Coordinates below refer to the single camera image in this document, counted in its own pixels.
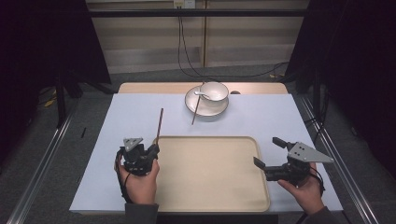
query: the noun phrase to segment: dark sleeve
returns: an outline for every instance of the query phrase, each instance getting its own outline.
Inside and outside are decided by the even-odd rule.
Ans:
[[[306,219],[306,224],[337,224],[340,223],[329,211],[327,207],[309,216]]]
[[[125,204],[127,224],[155,224],[157,222],[158,204]]]

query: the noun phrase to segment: white table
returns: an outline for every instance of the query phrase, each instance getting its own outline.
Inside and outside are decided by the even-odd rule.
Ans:
[[[70,211],[81,214],[123,213],[125,201],[113,170],[122,139],[143,137],[149,146],[157,133],[163,107],[161,135],[251,136],[268,166],[287,161],[287,150],[272,143],[285,141],[313,146],[300,113],[289,94],[230,95],[227,110],[214,118],[198,117],[185,106],[184,94],[115,94]],[[343,210],[322,164],[318,171],[326,191],[323,201],[332,211]],[[302,211],[294,198],[276,182],[268,182],[271,205],[266,213]]]

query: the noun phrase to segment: beige tray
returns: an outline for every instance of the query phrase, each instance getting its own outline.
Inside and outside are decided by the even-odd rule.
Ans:
[[[251,137],[161,136],[160,212],[255,213],[270,205]]]

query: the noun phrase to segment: spoon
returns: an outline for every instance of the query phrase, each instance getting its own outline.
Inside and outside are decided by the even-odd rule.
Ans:
[[[201,91],[195,91],[194,94],[195,95],[204,95],[204,96],[206,96],[207,98],[210,99],[210,96],[206,95],[204,92],[201,92]]]

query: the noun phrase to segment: saucer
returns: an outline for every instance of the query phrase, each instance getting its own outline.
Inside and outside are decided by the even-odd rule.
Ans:
[[[192,113],[195,112],[195,107],[197,106],[198,98],[200,97],[199,95],[195,95],[194,92],[199,90],[199,86],[194,87],[187,92],[185,97],[186,106],[190,111],[192,111]],[[198,105],[197,115],[210,117],[221,114],[227,108],[228,103],[228,97],[218,106],[209,105],[205,100],[201,99]]]

